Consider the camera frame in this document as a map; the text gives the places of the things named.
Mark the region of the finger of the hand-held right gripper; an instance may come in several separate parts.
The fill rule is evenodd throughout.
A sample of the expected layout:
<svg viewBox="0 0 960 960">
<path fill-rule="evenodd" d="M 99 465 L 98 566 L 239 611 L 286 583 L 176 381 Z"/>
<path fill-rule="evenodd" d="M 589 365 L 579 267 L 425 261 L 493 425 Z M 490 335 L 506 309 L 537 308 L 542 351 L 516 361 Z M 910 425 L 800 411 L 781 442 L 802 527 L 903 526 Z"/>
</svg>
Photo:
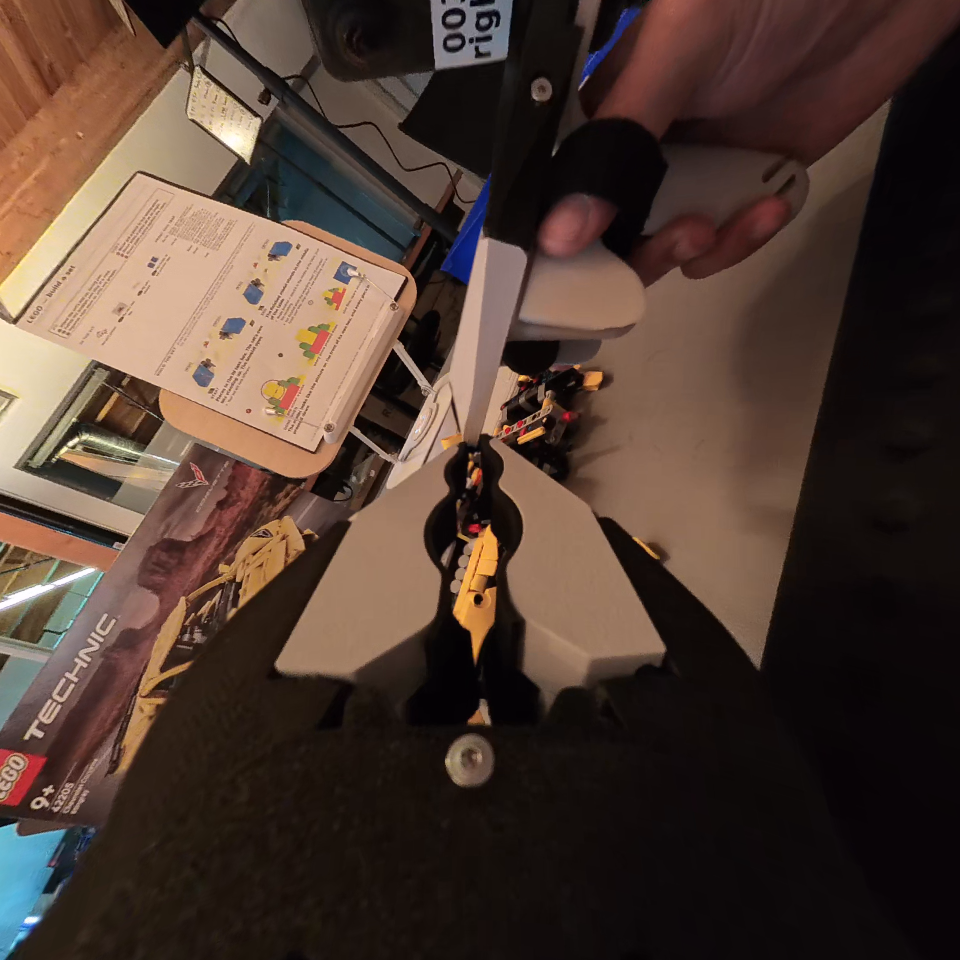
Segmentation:
<svg viewBox="0 0 960 960">
<path fill-rule="evenodd" d="M 450 366 L 452 407 L 468 445 L 477 445 L 483 433 L 528 267 L 527 252 L 521 247 L 492 238 L 479 240 Z"/>
</svg>

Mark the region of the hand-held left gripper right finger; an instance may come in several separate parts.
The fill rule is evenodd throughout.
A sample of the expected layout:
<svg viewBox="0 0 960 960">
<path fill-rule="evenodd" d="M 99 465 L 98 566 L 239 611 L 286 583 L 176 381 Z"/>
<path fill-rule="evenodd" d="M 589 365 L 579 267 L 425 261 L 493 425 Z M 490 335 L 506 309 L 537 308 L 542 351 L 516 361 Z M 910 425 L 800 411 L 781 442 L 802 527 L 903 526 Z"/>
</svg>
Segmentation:
<svg viewBox="0 0 960 960">
<path fill-rule="evenodd" d="M 665 643 L 590 506 L 502 441 L 483 443 L 520 521 L 503 568 L 524 628 L 520 672 L 555 697 L 662 666 Z"/>
</svg>

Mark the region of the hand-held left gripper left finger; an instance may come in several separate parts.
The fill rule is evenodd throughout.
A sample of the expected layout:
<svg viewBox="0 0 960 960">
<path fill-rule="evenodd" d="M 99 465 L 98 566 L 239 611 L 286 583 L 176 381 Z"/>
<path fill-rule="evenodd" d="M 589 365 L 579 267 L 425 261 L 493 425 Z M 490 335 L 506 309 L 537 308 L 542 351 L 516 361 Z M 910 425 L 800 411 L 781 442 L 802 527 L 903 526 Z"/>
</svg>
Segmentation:
<svg viewBox="0 0 960 960">
<path fill-rule="evenodd" d="M 457 537 L 464 444 L 359 511 L 275 662 L 285 677 L 419 687 L 426 636 L 449 601 L 443 557 Z"/>
</svg>

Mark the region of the yellow toy brick car model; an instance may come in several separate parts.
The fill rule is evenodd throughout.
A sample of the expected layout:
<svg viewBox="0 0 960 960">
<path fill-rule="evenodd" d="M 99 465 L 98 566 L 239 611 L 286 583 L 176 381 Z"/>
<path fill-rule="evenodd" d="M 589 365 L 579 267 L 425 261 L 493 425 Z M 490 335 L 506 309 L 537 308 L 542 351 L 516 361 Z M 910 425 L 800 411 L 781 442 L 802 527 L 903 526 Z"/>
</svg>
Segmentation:
<svg viewBox="0 0 960 960">
<path fill-rule="evenodd" d="M 518 453 L 561 484 L 569 474 L 570 436 L 579 395 L 598 389 L 604 376 L 577 366 L 559 373 L 521 377 L 511 392 L 494 389 L 491 438 Z M 544 697 L 520 669 L 522 618 L 503 581 L 504 561 L 518 546 L 520 517 L 496 493 L 500 466 L 482 458 L 461 501 L 457 571 L 450 585 L 453 616 L 467 631 L 479 675 L 474 723 L 520 725 L 540 719 L 556 697 Z"/>
</svg>

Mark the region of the person's right hand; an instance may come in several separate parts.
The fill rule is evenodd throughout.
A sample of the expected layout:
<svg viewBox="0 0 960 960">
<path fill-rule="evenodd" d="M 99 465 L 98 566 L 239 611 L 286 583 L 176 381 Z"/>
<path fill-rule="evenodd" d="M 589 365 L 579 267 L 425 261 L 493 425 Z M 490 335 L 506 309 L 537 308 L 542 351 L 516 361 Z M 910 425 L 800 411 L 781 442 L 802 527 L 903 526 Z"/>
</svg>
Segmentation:
<svg viewBox="0 0 960 960">
<path fill-rule="evenodd" d="M 889 100 L 958 20 L 959 1 L 649 2 L 582 86 L 582 108 L 660 139 L 810 166 Z M 538 245 L 572 257 L 616 216 L 603 198 L 570 195 L 545 218 Z M 628 262 L 646 286 L 677 268 L 702 280 L 750 258 L 789 219 L 778 197 L 720 226 L 680 217 Z"/>
</svg>

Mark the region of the toy car set box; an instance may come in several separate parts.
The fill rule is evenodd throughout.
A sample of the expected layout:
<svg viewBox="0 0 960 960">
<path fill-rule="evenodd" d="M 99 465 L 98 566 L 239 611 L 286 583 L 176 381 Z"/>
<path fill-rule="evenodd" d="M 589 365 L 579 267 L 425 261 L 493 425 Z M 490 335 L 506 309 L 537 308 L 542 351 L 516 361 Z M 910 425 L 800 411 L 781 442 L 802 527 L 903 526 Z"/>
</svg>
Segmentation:
<svg viewBox="0 0 960 960">
<path fill-rule="evenodd" d="M 209 641 L 350 513 L 193 444 L 2 727 L 2 823 L 101 825 Z"/>
</svg>

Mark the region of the black dimpled chair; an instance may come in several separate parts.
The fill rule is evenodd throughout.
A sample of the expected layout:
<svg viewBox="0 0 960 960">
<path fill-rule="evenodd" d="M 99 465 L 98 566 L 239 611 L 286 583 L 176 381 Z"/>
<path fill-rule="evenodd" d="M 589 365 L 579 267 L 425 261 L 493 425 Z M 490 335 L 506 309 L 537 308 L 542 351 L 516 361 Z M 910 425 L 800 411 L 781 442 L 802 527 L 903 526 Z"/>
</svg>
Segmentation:
<svg viewBox="0 0 960 960">
<path fill-rule="evenodd" d="M 884 126 L 762 669 L 896 932 L 958 958 L 958 32 Z"/>
</svg>

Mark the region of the printed instruction sheet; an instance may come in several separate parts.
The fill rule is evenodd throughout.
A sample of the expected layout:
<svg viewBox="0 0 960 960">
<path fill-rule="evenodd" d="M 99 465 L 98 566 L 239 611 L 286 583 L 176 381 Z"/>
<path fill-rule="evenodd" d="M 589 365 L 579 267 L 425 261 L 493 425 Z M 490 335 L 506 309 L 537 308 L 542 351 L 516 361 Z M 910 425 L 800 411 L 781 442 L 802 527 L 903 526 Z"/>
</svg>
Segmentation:
<svg viewBox="0 0 960 960">
<path fill-rule="evenodd" d="M 415 284 L 153 174 L 133 174 L 13 324 L 306 454 L 342 440 Z"/>
</svg>

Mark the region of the small whiteboard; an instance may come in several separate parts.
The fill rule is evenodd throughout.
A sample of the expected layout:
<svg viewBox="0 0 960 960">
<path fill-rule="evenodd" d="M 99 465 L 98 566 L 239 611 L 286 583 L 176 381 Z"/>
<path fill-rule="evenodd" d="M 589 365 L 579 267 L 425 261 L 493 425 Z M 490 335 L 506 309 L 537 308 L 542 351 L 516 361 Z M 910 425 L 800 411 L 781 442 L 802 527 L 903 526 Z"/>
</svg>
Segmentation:
<svg viewBox="0 0 960 960">
<path fill-rule="evenodd" d="M 263 117 L 198 65 L 190 71 L 185 114 L 237 159 L 252 164 Z"/>
</svg>

